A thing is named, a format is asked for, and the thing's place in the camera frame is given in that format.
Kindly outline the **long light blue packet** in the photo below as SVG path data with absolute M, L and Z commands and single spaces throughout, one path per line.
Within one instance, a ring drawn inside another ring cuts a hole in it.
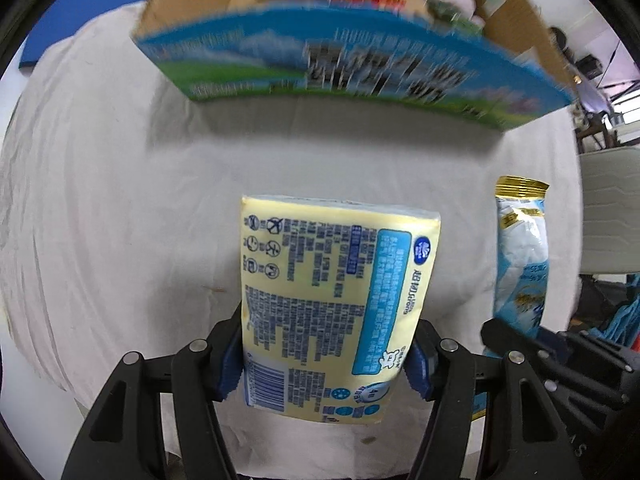
M 497 277 L 492 315 L 529 337 L 537 336 L 547 296 L 548 187 L 519 176 L 498 177 L 495 186 Z

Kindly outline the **yellow tissue pack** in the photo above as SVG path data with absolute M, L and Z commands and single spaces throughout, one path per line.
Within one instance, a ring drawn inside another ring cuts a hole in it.
M 261 195 L 242 199 L 241 220 L 247 405 L 379 422 L 421 317 L 439 214 Z

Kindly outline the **green snack bag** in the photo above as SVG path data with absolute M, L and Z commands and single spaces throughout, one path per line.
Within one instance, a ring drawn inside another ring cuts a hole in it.
M 468 37 L 484 35 L 485 22 L 479 16 L 466 15 L 454 4 L 442 0 L 428 0 L 426 6 L 438 29 Z

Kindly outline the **blue bag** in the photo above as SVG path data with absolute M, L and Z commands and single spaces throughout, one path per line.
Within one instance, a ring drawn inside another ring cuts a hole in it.
M 639 351 L 640 299 L 638 274 L 627 276 L 626 289 L 630 293 L 630 299 L 618 308 L 605 328 L 600 330 L 599 327 L 593 327 L 588 330 L 588 333 L 614 342 L 614 344 L 620 344 L 631 350 Z

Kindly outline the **grey table cloth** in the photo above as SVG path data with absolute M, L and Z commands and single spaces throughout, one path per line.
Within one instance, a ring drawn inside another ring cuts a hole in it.
M 89 405 L 128 351 L 164 356 L 240 300 L 243 196 L 436 211 L 423 313 L 479 352 L 497 269 L 495 183 L 547 182 L 544 326 L 574 307 L 582 191 L 568 110 L 508 132 L 335 96 L 188 100 L 123 6 L 50 47 L 1 151 L 1 303 L 36 372 Z

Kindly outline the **brown wooden chair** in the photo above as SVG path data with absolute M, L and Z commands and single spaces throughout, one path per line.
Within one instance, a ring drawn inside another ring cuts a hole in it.
M 597 151 L 619 148 L 620 139 L 614 128 L 609 112 L 588 112 L 582 104 L 576 104 L 573 110 L 574 133 L 579 155 L 585 154 L 586 141 L 591 139 Z

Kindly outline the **open cardboard box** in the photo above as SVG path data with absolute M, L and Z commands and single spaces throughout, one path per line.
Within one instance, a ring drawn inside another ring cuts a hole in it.
M 573 81 L 528 0 L 475 0 L 484 35 L 337 0 L 148 0 L 134 43 L 189 99 L 326 94 L 397 102 L 506 131 L 574 102 Z

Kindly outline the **blue foam mat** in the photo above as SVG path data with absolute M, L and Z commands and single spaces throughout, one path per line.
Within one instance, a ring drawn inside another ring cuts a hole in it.
M 143 0 L 55 0 L 26 38 L 21 68 L 32 67 L 52 44 L 73 36 L 97 16 Z

